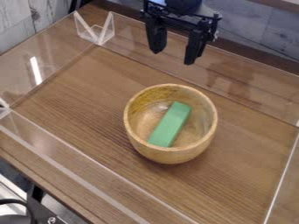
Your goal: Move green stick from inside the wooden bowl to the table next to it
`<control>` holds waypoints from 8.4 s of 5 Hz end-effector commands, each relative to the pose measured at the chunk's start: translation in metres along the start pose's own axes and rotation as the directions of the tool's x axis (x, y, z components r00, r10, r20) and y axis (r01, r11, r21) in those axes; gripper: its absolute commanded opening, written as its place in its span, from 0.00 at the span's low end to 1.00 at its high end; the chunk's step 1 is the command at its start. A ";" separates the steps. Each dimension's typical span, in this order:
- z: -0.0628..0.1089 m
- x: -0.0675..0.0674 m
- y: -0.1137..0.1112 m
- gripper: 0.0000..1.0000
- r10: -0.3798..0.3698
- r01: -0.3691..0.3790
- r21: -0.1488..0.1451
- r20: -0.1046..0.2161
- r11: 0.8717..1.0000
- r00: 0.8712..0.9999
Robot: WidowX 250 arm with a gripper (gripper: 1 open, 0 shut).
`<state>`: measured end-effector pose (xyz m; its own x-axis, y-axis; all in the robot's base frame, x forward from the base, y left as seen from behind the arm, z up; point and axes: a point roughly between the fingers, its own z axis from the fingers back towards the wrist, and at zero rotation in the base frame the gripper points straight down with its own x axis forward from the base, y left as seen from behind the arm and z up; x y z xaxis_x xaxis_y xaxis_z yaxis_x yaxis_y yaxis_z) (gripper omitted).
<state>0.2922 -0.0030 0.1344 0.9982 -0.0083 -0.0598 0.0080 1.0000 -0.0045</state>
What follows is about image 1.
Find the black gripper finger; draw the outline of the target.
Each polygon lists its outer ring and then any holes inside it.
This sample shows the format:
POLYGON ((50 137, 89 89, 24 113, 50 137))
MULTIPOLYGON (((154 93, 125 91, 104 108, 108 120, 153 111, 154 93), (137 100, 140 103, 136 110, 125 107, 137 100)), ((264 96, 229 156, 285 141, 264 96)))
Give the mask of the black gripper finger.
POLYGON ((149 49, 153 54, 157 54, 166 45, 166 28, 164 21, 146 12, 142 13, 142 19, 149 49))
POLYGON ((196 24, 188 23, 185 30, 189 32, 185 46, 184 64, 192 65, 201 56, 208 42, 217 38, 217 20, 202 18, 196 24))

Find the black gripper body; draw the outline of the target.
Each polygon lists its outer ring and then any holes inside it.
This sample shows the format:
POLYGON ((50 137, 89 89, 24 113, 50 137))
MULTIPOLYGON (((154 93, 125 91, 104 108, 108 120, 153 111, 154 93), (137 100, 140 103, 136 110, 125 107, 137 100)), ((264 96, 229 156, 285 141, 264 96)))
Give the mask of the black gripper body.
POLYGON ((217 28, 221 15, 202 0, 144 0, 140 10, 142 18, 160 18, 166 25, 189 29, 196 21, 206 20, 212 29, 217 28))

